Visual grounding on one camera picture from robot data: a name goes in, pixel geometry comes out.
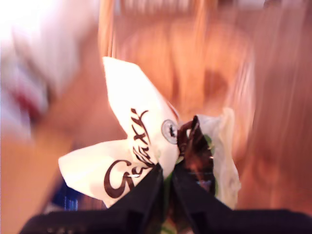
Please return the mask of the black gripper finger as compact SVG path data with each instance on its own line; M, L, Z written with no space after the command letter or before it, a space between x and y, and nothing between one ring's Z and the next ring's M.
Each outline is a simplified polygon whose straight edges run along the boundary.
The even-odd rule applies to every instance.
M163 172L156 165L106 212L106 230L159 230L163 220Z
M182 167L173 172L177 199L195 234L233 234L231 209L200 187Z

